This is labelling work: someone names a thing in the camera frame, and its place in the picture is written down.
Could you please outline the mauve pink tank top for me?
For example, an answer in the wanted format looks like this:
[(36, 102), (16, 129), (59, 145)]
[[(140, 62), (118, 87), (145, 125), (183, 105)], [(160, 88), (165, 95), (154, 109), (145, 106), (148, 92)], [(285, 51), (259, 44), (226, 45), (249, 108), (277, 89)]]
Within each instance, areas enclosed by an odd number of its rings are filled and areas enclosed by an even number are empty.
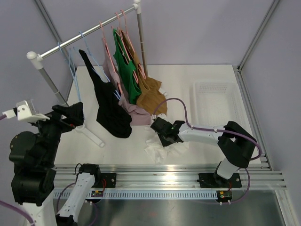
[(123, 95), (120, 96), (118, 101), (119, 106), (121, 106), (132, 118), (130, 125), (132, 126), (146, 126), (150, 125), (152, 122), (150, 114), (142, 109), (141, 107), (131, 104), (128, 100), (128, 93), (124, 87), (121, 76), (119, 75), (120, 84), (123, 90)]

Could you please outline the black tank top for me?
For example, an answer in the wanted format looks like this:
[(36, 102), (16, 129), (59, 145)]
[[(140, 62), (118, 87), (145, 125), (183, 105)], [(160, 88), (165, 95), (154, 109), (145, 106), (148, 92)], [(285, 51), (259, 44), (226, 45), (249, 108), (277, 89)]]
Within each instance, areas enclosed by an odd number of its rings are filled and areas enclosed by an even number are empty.
[(109, 133), (117, 138), (128, 138), (132, 133), (130, 123), (131, 116), (119, 105), (119, 100), (115, 95), (115, 87), (111, 82), (103, 82), (96, 73), (87, 54), (79, 50), (89, 76), (92, 80), (95, 96), (98, 102), (96, 121), (102, 125)]

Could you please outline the light blue wire hanger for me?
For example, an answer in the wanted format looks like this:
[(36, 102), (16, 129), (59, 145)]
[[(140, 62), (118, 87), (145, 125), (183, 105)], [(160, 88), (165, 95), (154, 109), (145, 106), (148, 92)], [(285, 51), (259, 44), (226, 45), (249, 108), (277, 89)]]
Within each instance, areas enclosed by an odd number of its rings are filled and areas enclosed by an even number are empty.
[(76, 87), (78, 101), (81, 102), (80, 89), (79, 89), (78, 79), (77, 79), (77, 75), (76, 75), (76, 67), (75, 67), (75, 64), (74, 64), (74, 61), (73, 61), (71, 50), (66, 49), (65, 51), (66, 51), (66, 54), (67, 54), (67, 57), (65, 58), (65, 60), (67, 62), (69, 70), (71, 72), (71, 76), (73, 78), (73, 83)]

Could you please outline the pink hanger of mauve top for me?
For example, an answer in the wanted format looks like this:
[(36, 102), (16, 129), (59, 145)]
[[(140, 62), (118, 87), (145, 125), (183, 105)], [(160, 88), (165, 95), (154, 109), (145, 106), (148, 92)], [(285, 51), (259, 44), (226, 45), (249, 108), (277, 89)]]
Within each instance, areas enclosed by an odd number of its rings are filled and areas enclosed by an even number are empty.
[(119, 74), (118, 71), (113, 63), (110, 51), (109, 51), (109, 47), (108, 47), (108, 43), (105, 37), (105, 33), (103, 30), (103, 26), (101, 21), (99, 21), (99, 25), (101, 27), (102, 33), (103, 33), (103, 38), (102, 38), (102, 42), (103, 42), (103, 48), (104, 48), (104, 55), (105, 55), (105, 60), (103, 63), (103, 69), (105, 72), (108, 72), (108, 76), (110, 76), (110, 81), (113, 83), (113, 85), (115, 86), (115, 88), (117, 89), (117, 92), (120, 96), (123, 95), (123, 90), (120, 84), (120, 79), (119, 79)]

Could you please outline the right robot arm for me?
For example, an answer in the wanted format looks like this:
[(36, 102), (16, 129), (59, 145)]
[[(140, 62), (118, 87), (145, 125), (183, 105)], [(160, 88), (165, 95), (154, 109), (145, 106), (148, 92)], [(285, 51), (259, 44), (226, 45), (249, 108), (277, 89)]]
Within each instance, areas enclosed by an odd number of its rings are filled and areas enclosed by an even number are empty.
[(164, 147), (175, 143), (199, 142), (219, 147), (225, 158), (210, 176), (199, 177), (201, 188), (237, 187), (234, 174), (239, 169), (246, 169), (257, 141), (244, 128), (234, 121), (223, 127), (195, 127), (184, 121), (173, 124), (157, 118), (151, 124)]

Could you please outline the pink hanger of green top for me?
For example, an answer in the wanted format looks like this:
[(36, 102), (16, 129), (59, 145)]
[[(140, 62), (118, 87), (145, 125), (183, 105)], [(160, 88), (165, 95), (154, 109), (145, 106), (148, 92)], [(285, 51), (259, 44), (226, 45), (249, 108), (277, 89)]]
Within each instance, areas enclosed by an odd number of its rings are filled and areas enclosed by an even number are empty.
[[(126, 59), (127, 64), (129, 64), (129, 62), (130, 62), (132, 59), (131, 59), (131, 57), (130, 57), (130, 55), (129, 55), (129, 51), (128, 51), (128, 49), (127, 49), (127, 47), (126, 47), (126, 45), (125, 45), (125, 43), (124, 43), (124, 40), (123, 40), (122, 29), (121, 29), (121, 20), (120, 20), (120, 17), (118, 16), (118, 13), (117, 13), (117, 12), (115, 12), (115, 15), (116, 15), (116, 17), (117, 17), (117, 19), (118, 19), (118, 22), (119, 22), (119, 26), (118, 26), (117, 30), (118, 30), (118, 34), (119, 34), (119, 36), (120, 36), (120, 38), (121, 38), (121, 42), (122, 42), (122, 44), (123, 44), (123, 49), (124, 49), (124, 52), (125, 52), (125, 53), (124, 53), (125, 59)], [(138, 80), (138, 77), (137, 77), (137, 74), (136, 74), (135, 70), (133, 70), (133, 78), (134, 78), (136, 84), (138, 84), (138, 83), (139, 83), (139, 80)]]

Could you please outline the green tank top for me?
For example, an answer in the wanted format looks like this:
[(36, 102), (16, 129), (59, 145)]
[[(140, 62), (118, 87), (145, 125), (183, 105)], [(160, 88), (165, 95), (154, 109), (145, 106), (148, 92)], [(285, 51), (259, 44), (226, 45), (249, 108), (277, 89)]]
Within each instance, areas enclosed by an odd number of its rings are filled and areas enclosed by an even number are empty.
[(128, 93), (128, 100), (131, 104), (135, 105), (138, 97), (142, 93), (134, 76), (134, 73), (136, 73), (136, 67), (134, 66), (132, 60), (127, 57), (125, 45), (122, 43), (122, 38), (118, 31), (113, 28), (112, 32), (115, 42), (115, 53), (113, 56), (116, 60), (118, 71), (124, 87)]

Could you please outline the white tank top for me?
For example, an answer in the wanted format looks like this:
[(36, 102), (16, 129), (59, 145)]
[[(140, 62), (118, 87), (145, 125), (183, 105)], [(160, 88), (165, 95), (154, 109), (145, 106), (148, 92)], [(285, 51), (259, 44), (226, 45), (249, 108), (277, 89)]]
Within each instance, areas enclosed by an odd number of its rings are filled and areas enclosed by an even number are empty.
[(156, 163), (163, 164), (168, 156), (179, 157), (189, 150), (189, 142), (174, 143), (164, 147), (157, 135), (152, 132), (149, 139), (146, 140), (147, 147), (144, 151)]

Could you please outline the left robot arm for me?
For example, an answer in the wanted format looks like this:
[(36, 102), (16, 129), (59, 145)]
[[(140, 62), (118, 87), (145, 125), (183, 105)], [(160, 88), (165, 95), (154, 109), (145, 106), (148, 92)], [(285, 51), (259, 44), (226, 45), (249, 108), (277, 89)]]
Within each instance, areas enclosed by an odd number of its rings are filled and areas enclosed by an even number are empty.
[(9, 145), (9, 160), (14, 164), (11, 188), (15, 201), (25, 210), (31, 226), (76, 226), (90, 188), (102, 181), (100, 167), (81, 165), (70, 196), (55, 213), (54, 161), (61, 135), (84, 124), (83, 103), (55, 105), (51, 112), (40, 114), (31, 101), (25, 100), (17, 103), (12, 112), (19, 121), (38, 128), (36, 134), (30, 131), (17, 134)]

